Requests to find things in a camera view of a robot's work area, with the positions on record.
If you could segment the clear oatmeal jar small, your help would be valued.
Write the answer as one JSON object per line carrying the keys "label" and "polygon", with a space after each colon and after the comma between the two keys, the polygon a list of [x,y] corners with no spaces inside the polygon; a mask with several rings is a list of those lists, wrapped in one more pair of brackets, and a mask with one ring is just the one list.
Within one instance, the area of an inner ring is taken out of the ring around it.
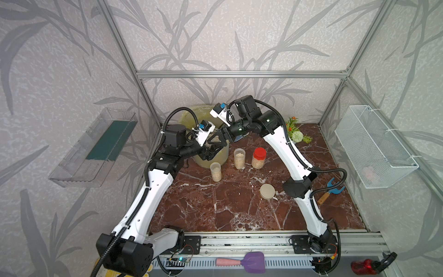
{"label": "clear oatmeal jar small", "polygon": [[214,182],[219,182],[222,179],[222,169],[218,162],[213,162],[210,165],[211,175]]}

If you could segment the beige jar lid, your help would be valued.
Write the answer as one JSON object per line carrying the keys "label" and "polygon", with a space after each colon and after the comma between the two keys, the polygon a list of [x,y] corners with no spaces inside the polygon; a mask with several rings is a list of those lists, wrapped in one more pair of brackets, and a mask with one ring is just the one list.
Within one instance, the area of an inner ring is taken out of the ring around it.
{"label": "beige jar lid", "polygon": [[264,200],[271,200],[275,197],[276,190],[271,184],[263,184],[260,187],[260,196]]}

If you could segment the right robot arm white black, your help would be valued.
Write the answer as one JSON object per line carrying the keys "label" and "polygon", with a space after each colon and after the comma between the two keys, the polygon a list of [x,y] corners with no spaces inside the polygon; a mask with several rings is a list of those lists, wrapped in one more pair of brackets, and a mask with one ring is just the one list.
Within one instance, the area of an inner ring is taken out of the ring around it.
{"label": "right robot arm white black", "polygon": [[[235,106],[240,116],[235,120],[231,114],[231,105]],[[309,246],[316,253],[323,253],[333,240],[329,221],[321,215],[315,195],[321,189],[312,189],[312,182],[319,174],[326,171],[312,166],[289,138],[283,116],[269,104],[257,100],[251,95],[232,101],[231,105],[218,103],[210,114],[223,121],[224,126],[216,131],[219,143],[207,142],[215,152],[227,142],[235,142],[253,132],[263,138],[277,153],[290,173],[290,178],[283,184],[287,195],[295,199],[306,222]]]}

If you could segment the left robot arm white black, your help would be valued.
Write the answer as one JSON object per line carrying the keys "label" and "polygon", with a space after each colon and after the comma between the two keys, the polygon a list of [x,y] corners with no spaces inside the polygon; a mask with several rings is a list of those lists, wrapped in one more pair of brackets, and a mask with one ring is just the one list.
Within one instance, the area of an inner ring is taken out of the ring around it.
{"label": "left robot arm white black", "polygon": [[182,242],[178,229],[169,227],[148,235],[148,228],[185,159],[211,152],[205,142],[214,128],[210,122],[198,122],[191,108],[179,107],[170,113],[160,144],[145,166],[144,185],[111,234],[102,234],[96,243],[100,258],[91,276],[104,267],[122,276],[143,277],[153,259]]}

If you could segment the open clear oatmeal jar tall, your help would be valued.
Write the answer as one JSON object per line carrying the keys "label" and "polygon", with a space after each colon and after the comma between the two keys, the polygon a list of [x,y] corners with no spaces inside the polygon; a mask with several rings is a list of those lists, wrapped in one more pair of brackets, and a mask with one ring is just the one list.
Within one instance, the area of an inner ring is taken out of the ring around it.
{"label": "open clear oatmeal jar tall", "polygon": [[242,148],[234,150],[234,165],[236,169],[242,170],[245,168],[246,152]]}

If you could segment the red lid oatmeal jar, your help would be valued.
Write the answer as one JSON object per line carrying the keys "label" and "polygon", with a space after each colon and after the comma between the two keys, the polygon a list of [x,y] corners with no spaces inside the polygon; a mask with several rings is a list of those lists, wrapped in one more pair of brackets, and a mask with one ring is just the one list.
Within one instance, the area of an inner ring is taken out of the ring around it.
{"label": "red lid oatmeal jar", "polygon": [[255,169],[261,169],[265,165],[266,150],[262,147],[258,147],[254,150],[251,165]]}

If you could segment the white pot artificial flowers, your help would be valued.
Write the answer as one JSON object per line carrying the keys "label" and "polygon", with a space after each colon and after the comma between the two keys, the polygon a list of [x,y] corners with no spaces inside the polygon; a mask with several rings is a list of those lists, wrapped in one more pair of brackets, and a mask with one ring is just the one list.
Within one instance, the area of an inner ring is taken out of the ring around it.
{"label": "white pot artificial flowers", "polygon": [[304,142],[306,144],[309,144],[312,142],[312,138],[309,136],[304,135],[300,129],[298,128],[298,119],[296,117],[290,117],[286,121],[286,128],[288,131],[289,138],[294,143],[300,143]]}

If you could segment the green circuit board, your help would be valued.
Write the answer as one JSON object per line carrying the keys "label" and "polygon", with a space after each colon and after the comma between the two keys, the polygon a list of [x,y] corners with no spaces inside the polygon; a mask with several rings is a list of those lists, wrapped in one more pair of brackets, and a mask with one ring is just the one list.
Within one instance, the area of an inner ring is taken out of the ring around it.
{"label": "green circuit board", "polygon": [[168,263],[171,264],[174,267],[183,267],[184,264],[190,263],[192,260],[192,257],[171,257],[168,259]]}

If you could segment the clear plastic wall shelf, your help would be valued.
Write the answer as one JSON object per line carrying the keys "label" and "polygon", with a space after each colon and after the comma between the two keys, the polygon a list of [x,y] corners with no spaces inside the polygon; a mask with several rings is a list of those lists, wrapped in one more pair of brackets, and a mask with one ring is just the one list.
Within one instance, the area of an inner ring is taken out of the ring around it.
{"label": "clear plastic wall shelf", "polygon": [[104,108],[49,180],[63,188],[101,187],[137,123],[135,112]]}

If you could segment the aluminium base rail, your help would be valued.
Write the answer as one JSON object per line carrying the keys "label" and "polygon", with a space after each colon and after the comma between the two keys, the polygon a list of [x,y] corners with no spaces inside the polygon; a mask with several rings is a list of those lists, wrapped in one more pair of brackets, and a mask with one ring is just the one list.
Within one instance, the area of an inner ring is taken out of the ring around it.
{"label": "aluminium base rail", "polygon": [[[363,230],[341,230],[341,255],[358,257],[381,257],[389,250],[381,233],[368,233]],[[292,256],[331,256],[336,248],[328,244],[326,250],[314,252],[308,246],[308,235],[299,231],[259,231],[259,232],[187,232],[185,236],[199,236],[194,245],[194,257],[242,257],[248,252],[263,252],[265,257]]]}

